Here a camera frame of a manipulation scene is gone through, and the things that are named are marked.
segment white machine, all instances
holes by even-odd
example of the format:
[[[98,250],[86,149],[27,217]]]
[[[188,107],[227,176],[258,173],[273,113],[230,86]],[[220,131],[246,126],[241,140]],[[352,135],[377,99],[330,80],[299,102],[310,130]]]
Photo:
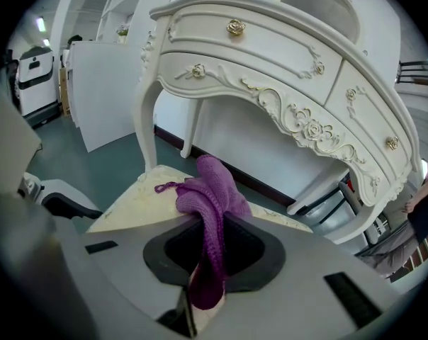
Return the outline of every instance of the white machine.
[[[60,114],[52,80],[53,60],[53,52],[48,47],[33,47],[19,60],[21,114],[32,127]]]

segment person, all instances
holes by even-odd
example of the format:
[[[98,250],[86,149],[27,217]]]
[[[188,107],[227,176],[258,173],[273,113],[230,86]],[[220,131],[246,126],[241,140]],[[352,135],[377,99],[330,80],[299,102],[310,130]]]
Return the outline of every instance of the person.
[[[407,220],[401,226],[384,234],[374,246],[356,254],[383,277],[390,276],[403,266],[428,236],[428,174],[402,211],[407,213]]]

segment desk drawer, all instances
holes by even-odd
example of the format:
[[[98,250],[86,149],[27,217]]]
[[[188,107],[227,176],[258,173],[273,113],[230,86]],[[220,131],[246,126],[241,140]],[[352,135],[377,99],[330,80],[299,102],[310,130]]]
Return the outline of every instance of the desk drawer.
[[[403,173],[412,155],[407,135],[378,92],[347,61],[342,64],[325,108],[370,147],[391,182]],[[394,137],[398,142],[392,148],[387,139]]]
[[[245,24],[242,33],[227,26]],[[195,5],[175,13],[162,53],[192,52],[241,64],[273,77],[323,104],[342,58],[303,31],[242,8]]]
[[[387,196],[389,182],[366,147],[325,108],[295,89],[238,64],[188,53],[161,55],[157,79],[176,96],[231,96],[258,106],[299,147],[349,166],[365,205],[372,206]]]

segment person's arm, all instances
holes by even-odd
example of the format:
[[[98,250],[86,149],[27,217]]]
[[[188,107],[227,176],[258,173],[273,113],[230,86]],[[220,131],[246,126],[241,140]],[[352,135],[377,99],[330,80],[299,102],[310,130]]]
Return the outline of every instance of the person's arm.
[[[428,195],[428,180],[416,192],[416,194],[405,204],[404,213],[412,213],[414,207]]]

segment beige cloth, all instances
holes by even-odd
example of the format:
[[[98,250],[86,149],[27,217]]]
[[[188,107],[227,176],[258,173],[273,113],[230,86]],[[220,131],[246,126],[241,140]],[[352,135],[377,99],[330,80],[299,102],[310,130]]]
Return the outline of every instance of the beige cloth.
[[[176,209],[176,191],[174,188],[157,194],[154,187],[169,181],[182,183],[185,178],[190,177],[190,175],[169,166],[156,166],[149,173],[140,175],[138,180],[90,226],[88,232],[139,227],[183,215]],[[312,233],[309,227],[285,215],[257,204],[249,204],[254,217]]]

